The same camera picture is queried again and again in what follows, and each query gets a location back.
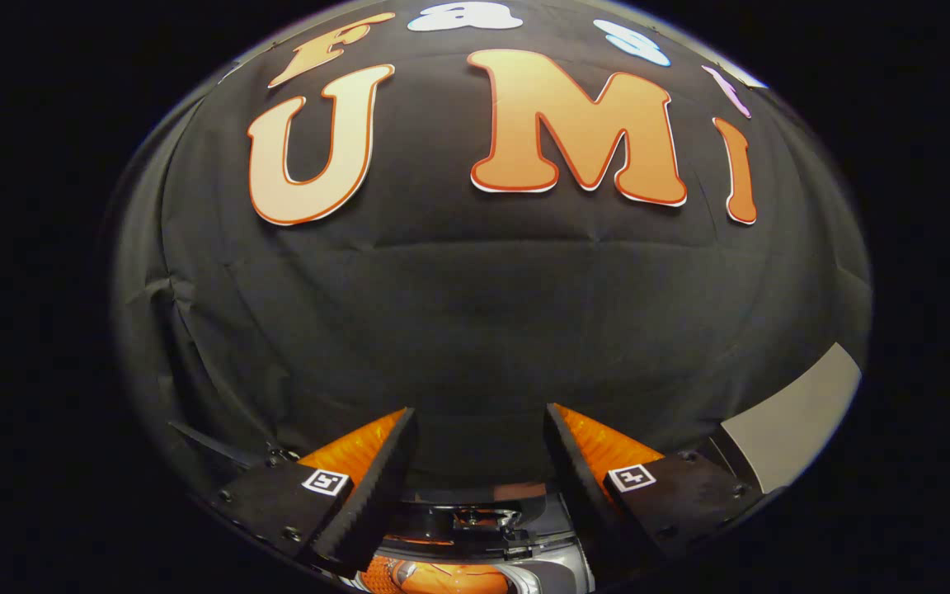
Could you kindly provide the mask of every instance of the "black backdrop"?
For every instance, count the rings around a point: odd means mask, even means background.
[[[127,422],[94,253],[148,129],[314,8],[0,7],[0,587],[317,590],[163,499],[174,478]],[[870,234],[876,318],[870,372],[813,469],[727,541],[633,590],[950,589],[950,12],[647,8],[769,83],[833,151]]]

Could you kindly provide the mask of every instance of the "black fabric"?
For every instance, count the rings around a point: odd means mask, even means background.
[[[199,473],[159,427],[167,417],[238,447],[274,439],[305,454],[408,406],[421,431],[411,486],[546,480],[546,402],[671,450],[775,394],[835,342],[863,364],[866,248],[799,123],[718,68],[747,120],[701,68],[712,64],[620,16],[508,4],[518,30],[415,33],[406,25],[427,2],[411,1],[317,24],[232,72],[155,149],[117,222],[114,320],[136,405],[175,467]],[[295,46],[384,11],[398,16],[266,89]],[[614,48],[593,18],[641,31],[672,65]],[[546,130],[544,157],[561,170],[551,191],[479,191],[468,176],[489,153],[490,83],[465,57],[494,48],[555,59],[589,97],[619,71],[664,87],[687,203],[623,198],[612,183],[623,148],[583,191]],[[316,176],[332,121],[321,90],[375,64],[396,72],[378,87],[361,189],[316,222],[260,219],[252,120],[306,97],[288,167]],[[727,217],[714,116],[750,142],[753,226]]]

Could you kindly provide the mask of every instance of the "white letter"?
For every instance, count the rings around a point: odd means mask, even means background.
[[[410,31],[444,31],[474,26],[476,29],[515,29],[523,20],[514,18],[505,5],[494,2],[452,2],[427,8],[408,24]]]
[[[636,31],[604,20],[595,20],[592,24],[595,24],[602,31],[607,31],[607,41],[614,44],[615,48],[627,54],[633,54],[633,56],[640,56],[649,63],[670,65],[670,58],[662,53],[659,45]]]

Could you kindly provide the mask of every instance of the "gray panel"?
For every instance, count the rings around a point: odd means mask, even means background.
[[[835,343],[777,394],[721,422],[762,492],[791,484],[819,455],[849,410],[859,381],[856,361]]]
[[[577,543],[494,567],[520,587],[520,594],[587,594],[595,587]]]

